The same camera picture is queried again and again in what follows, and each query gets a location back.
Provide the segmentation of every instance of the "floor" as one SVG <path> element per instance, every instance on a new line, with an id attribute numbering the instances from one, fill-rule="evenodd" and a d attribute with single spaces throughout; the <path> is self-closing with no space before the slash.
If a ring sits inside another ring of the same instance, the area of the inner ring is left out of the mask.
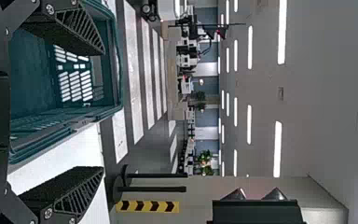
<path id="1" fill-rule="evenodd" d="M 132 173 L 170 173 L 175 151 L 184 138 L 184 124 L 168 121 L 159 22 L 148 23 L 141 18 L 139 1 L 114 3 L 106 2 L 117 12 L 125 100 L 122 111 L 100 123 L 109 209 L 113 208 L 110 189 L 124 164 Z"/>

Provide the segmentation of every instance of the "equipment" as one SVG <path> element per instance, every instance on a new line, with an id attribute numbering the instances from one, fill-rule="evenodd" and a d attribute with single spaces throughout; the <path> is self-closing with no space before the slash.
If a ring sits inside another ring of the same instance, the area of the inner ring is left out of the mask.
<path id="1" fill-rule="evenodd" d="M 19 130 L 19 137 L 11 136 L 12 71 L 9 41 L 14 32 L 22 27 L 34 35 L 45 38 L 51 44 L 59 45 L 59 50 L 69 49 L 75 52 L 78 55 L 76 57 L 107 54 L 109 53 L 107 46 L 90 13 L 86 10 L 86 5 L 93 7 L 92 13 L 100 13 L 100 16 L 104 14 L 101 2 L 95 0 L 85 0 L 84 3 L 78 0 L 0 0 L 0 224 L 78 223 L 86 213 L 102 181 L 102 167 L 76 167 L 25 192 L 20 197 L 15 195 L 7 183 L 9 154 L 17 153 L 12 149 L 12 145 L 17 144 L 17 147 L 21 148 L 33 144 L 34 151 L 27 149 L 21 153 L 22 159 L 27 158 L 48 144 L 52 144 L 52 134 L 62 135 L 63 132 L 70 134 L 71 130 L 87 124 L 90 121 L 87 119 L 91 118 L 81 117 L 76 122 L 71 119 L 66 120 L 60 127 L 57 123 L 39 124 L 40 128 L 30 133 Z M 73 53 L 66 56 L 77 60 L 72 57 Z M 100 117 L 97 120 L 108 117 L 122 107 L 121 102 L 116 103 L 103 113 L 99 113 Z M 33 120 L 23 120 L 23 124 L 32 123 L 43 116 L 33 117 Z M 16 144 L 11 141 L 20 138 L 21 142 Z"/>
<path id="2" fill-rule="evenodd" d="M 243 189 L 236 189 L 220 201 L 213 201 L 213 221 L 208 224 L 306 224 L 297 200 L 288 200 L 274 189 L 262 200 L 247 200 Z"/>

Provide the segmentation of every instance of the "gray floor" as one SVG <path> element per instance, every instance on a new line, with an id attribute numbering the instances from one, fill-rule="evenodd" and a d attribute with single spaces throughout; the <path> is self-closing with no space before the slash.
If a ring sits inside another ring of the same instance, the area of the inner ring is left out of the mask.
<path id="1" fill-rule="evenodd" d="M 137 43 L 138 43 L 138 57 L 139 57 L 139 71 L 140 71 L 140 83 L 141 83 L 141 96 L 142 96 L 142 114 L 143 114 L 143 126 L 144 136 L 135 145 L 133 141 L 133 127 L 132 127 L 132 113 L 131 113 L 131 98 L 130 98 L 130 84 L 128 76 L 128 57 L 126 47 L 126 34 L 125 34 L 125 22 L 124 22 L 124 5 L 123 0 L 117 0 L 117 22 L 118 30 L 121 36 L 121 49 L 123 52 L 123 68 L 124 68 L 124 110 L 126 121 L 126 134 L 128 143 L 128 154 L 119 163 L 116 161 L 115 154 L 115 142 L 113 133 L 113 123 L 111 119 L 100 124 L 101 136 L 103 144 L 103 157 L 104 166 L 106 169 L 105 185 L 107 190 L 107 198 L 109 202 L 109 209 L 112 209 L 113 204 L 111 202 L 111 188 L 113 187 L 113 181 L 116 175 L 119 174 L 121 167 L 124 164 L 130 165 L 130 172 L 138 171 L 139 173 L 170 173 L 172 171 L 172 162 L 170 159 L 170 146 L 172 140 L 177 134 L 178 145 L 177 148 L 182 147 L 182 140 L 184 139 L 184 124 L 177 122 L 174 133 L 169 136 L 169 126 L 167 113 L 164 113 L 161 119 L 157 118 L 155 113 L 155 125 L 148 130 L 147 127 L 147 115 L 146 115 L 146 94 L 145 94 L 145 67 L 144 67 L 144 53 L 143 49 L 143 34 L 142 23 L 140 16 L 140 4 L 137 1 L 129 1 L 136 10 L 136 25 L 137 25 Z M 151 66 L 152 66 L 152 83 L 153 83 L 153 97 L 156 99 L 155 88 L 155 76 L 154 76 L 154 51 L 153 51 L 153 32 L 155 29 L 160 33 L 159 24 L 154 22 L 150 23 L 150 47 L 151 47 Z M 157 111 L 156 100 L 154 100 L 154 109 Z"/>

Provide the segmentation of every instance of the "plastic crate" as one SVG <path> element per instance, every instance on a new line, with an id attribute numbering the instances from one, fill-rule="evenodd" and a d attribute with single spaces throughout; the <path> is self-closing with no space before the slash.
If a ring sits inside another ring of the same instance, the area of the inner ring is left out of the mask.
<path id="1" fill-rule="evenodd" d="M 100 1 L 82 3 L 101 34 L 105 55 L 77 56 L 22 29 L 9 43 L 10 164 L 109 118 L 123 106 L 115 15 Z"/>

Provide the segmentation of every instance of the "metal post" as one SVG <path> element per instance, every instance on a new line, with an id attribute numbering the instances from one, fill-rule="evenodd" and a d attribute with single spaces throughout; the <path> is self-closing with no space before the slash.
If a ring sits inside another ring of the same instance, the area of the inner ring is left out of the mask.
<path id="1" fill-rule="evenodd" d="M 118 187 L 119 192 L 179 192 L 186 193 L 187 188 L 182 187 Z"/>
<path id="2" fill-rule="evenodd" d="M 127 178 L 188 178 L 188 174 L 127 174 Z"/>

